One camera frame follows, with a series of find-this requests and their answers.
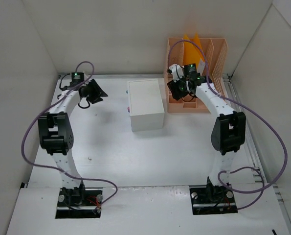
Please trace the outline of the white drawer box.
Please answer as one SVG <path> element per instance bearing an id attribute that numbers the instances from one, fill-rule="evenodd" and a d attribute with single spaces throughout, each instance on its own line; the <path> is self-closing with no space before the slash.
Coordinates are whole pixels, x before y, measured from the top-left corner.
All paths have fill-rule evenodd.
<path id="1" fill-rule="evenodd" d="M 165 110 L 157 78 L 129 81 L 128 101 L 133 132 L 163 128 Z"/>

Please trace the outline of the orange document folder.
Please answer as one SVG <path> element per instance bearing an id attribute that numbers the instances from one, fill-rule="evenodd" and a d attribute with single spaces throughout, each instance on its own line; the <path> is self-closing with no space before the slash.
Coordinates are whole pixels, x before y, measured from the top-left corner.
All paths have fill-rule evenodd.
<path id="1" fill-rule="evenodd" d="M 195 34 L 193 40 L 190 40 L 186 34 L 184 34 L 183 39 L 187 41 L 192 41 L 193 43 L 198 45 L 200 49 L 202 49 L 200 38 L 197 33 Z M 183 43 L 184 43 L 183 65 L 189 64 L 198 65 L 201 59 L 204 62 L 204 57 L 197 47 L 188 42 Z"/>

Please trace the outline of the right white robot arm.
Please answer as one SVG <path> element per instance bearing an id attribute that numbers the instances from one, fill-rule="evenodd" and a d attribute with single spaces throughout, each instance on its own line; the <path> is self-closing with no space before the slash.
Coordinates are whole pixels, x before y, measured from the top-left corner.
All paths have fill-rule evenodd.
<path id="1" fill-rule="evenodd" d="M 211 80 L 197 73 L 195 64 L 183 67 L 172 64 L 167 73 L 172 75 L 167 86 L 173 99 L 180 100 L 193 94 L 216 118 L 210 138 L 213 148 L 219 154 L 215 157 L 205 189 L 206 198 L 216 202 L 226 191 L 224 185 L 229 183 L 233 159 L 245 142 L 246 116 L 243 112 L 236 112 L 224 101 Z"/>

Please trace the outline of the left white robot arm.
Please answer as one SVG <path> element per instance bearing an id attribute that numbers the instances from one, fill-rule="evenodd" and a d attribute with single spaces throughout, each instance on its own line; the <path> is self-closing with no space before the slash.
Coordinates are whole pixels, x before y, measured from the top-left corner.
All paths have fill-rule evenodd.
<path id="1" fill-rule="evenodd" d="M 72 156 L 74 135 L 69 116 L 82 99 L 92 105 L 107 96 L 94 79 L 88 79 L 83 72 L 73 72 L 71 82 L 63 88 L 58 103 L 38 118 L 40 146 L 62 170 L 62 194 L 69 196 L 69 200 L 77 206 L 82 205 L 87 196 Z"/>

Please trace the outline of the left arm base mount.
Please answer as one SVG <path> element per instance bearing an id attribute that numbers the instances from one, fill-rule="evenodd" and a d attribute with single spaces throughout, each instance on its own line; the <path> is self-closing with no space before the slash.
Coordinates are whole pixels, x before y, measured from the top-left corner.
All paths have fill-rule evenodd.
<path id="1" fill-rule="evenodd" d="M 56 219 L 100 218 L 103 200 L 101 188 L 84 190 L 61 188 L 57 199 Z"/>

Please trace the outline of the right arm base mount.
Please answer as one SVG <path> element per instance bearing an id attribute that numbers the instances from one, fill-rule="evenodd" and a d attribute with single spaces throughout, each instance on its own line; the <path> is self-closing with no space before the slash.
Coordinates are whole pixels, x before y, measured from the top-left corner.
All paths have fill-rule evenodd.
<path id="1" fill-rule="evenodd" d="M 234 194 L 224 187 L 189 187 L 193 215 L 238 213 Z"/>

